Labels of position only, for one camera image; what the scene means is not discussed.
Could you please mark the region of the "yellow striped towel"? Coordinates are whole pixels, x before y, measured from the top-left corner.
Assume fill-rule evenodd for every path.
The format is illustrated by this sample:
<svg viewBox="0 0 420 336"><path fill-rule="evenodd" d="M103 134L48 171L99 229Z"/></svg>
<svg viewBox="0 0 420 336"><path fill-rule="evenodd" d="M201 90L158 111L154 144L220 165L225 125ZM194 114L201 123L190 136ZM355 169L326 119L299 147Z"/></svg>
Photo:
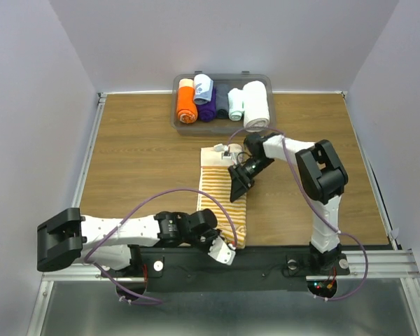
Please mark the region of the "yellow striped towel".
<svg viewBox="0 0 420 336"><path fill-rule="evenodd" d="M229 145L237 154L237 160L242 157L242 147L239 144ZM216 199L199 194L197 210L210 209L217 217L217 228L221 230L227 242L236 242L238 249L246 246L246 196L237 201L230 201L231 178L228 166L221 160L224 146L202 148L200 152L199 190Z"/></svg>

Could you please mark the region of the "light blue towel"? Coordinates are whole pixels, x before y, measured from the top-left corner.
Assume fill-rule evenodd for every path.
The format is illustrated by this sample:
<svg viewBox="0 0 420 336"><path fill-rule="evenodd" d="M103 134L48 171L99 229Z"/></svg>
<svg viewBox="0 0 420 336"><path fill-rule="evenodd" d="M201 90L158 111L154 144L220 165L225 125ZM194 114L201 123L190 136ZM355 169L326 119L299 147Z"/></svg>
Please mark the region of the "light blue towel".
<svg viewBox="0 0 420 336"><path fill-rule="evenodd" d="M213 94L213 80L206 74L199 73L193 78L195 94L193 101L196 105L203 105L211 101Z"/></svg>

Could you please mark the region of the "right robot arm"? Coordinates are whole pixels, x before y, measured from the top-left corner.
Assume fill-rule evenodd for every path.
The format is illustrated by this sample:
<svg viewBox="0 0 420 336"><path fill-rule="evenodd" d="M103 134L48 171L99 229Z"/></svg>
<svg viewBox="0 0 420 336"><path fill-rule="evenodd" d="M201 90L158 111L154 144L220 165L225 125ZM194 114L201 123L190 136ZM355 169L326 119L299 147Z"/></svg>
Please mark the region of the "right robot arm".
<svg viewBox="0 0 420 336"><path fill-rule="evenodd" d="M275 160L287 162L313 212L308 265L316 273L333 268L341 253L338 213L349 177L332 143L326 139L297 141L273 132L248 135L244 147L248 160L228 167L230 201L245 195L253 187L254 178Z"/></svg>

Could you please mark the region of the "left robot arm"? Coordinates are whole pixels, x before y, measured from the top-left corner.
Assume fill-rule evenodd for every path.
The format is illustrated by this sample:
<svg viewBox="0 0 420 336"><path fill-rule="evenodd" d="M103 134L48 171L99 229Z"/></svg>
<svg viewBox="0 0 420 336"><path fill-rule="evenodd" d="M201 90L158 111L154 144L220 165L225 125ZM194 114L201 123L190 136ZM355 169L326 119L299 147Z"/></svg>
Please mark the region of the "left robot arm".
<svg viewBox="0 0 420 336"><path fill-rule="evenodd" d="M74 263L97 263L133 276L142 259L131 245L173 248L189 244L224 263L224 240L214 213L161 211L155 215L122 220L84 216L68 208L37 227L36 268L55 272Z"/></svg>

